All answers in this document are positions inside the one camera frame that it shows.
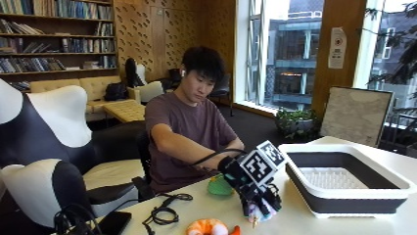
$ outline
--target orange plush toy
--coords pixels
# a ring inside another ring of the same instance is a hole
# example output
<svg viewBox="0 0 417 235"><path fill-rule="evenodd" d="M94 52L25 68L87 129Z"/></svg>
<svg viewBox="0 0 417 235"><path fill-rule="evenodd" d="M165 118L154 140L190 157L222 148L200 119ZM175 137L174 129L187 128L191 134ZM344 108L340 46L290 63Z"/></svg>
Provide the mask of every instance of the orange plush toy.
<svg viewBox="0 0 417 235"><path fill-rule="evenodd" d="M199 219L187 228L187 235L240 235L240 227L228 233L226 224L215 218Z"/></svg>

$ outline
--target black cable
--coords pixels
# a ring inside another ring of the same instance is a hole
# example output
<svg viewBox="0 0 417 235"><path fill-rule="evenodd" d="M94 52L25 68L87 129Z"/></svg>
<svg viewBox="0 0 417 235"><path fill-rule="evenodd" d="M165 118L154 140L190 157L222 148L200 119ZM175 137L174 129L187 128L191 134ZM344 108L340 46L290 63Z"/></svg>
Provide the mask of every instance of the black cable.
<svg viewBox="0 0 417 235"><path fill-rule="evenodd" d="M83 231L83 234L94 235L91 224L94 223L95 229L103 234L94 214L79 204L71 204L63 208L54 216L54 227L58 235L69 234L69 231L74 227L74 230Z"/></svg>
<svg viewBox="0 0 417 235"><path fill-rule="evenodd" d="M207 160L210 160L214 156L216 156L218 154L226 153L226 152L238 152L240 154L248 154L244 150L240 149L223 149L219 150L218 152L214 152L212 154L210 154L207 157L202 158L200 160L198 160L194 164L191 165L199 165L203 162L206 162Z"/></svg>
<svg viewBox="0 0 417 235"><path fill-rule="evenodd" d="M121 204L111 212L117 212L127 203L131 203L131 202L142 202L139 199L131 199L131 200L127 200L123 204Z"/></svg>
<svg viewBox="0 0 417 235"><path fill-rule="evenodd" d="M177 200L183 200L183 201L192 201L194 200L194 196L190 194L177 194L177 195L169 195L169 194L159 194L158 196L166 196L169 197L169 199L166 199L166 201L162 203L162 205L158 208L154 208L153 212L151 212L151 216L146 219L146 221L143 222L143 225L147 229L149 235L155 235L155 232L153 231L150 224L153 222L155 222L159 225L167 225L171 224L174 222L178 222L181 220L179 218L179 214L178 212L170 208L170 204ZM161 212L170 212L174 215L173 219L163 219L161 217L158 217L158 214Z"/></svg>

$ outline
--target bookshelf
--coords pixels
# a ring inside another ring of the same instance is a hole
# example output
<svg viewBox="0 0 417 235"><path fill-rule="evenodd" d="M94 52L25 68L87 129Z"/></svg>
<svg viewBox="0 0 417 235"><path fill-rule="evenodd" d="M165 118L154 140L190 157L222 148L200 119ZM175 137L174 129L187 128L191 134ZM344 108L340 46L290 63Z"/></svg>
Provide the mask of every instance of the bookshelf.
<svg viewBox="0 0 417 235"><path fill-rule="evenodd" d="M0 1L0 77L19 82L118 74L113 11L114 0Z"/></svg>

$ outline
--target black bag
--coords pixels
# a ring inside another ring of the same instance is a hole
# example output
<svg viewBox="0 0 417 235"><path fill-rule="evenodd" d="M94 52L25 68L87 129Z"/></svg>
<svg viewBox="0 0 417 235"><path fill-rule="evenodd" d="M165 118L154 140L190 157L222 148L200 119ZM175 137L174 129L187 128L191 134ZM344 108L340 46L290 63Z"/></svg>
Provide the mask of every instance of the black bag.
<svg viewBox="0 0 417 235"><path fill-rule="evenodd" d="M123 82L110 83L106 88L106 101L125 100L129 98L127 85Z"/></svg>

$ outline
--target man's arm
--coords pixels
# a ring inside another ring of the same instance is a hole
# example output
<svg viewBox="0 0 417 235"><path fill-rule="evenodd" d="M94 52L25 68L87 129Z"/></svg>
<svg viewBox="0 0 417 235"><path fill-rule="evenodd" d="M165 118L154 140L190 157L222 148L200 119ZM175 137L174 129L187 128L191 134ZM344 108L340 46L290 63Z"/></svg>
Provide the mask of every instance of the man's arm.
<svg viewBox="0 0 417 235"><path fill-rule="evenodd" d="M158 124L151 130L151 137L155 141L158 151L173 156L177 159L192 164L198 160L215 153L215 150L204 147L186 136L177 134L170 125ZM239 138L231 141L227 148L244 149L244 143ZM226 156L235 156L236 153L230 152L219 154L210 160L203 162L200 166L218 169L219 162Z"/></svg>

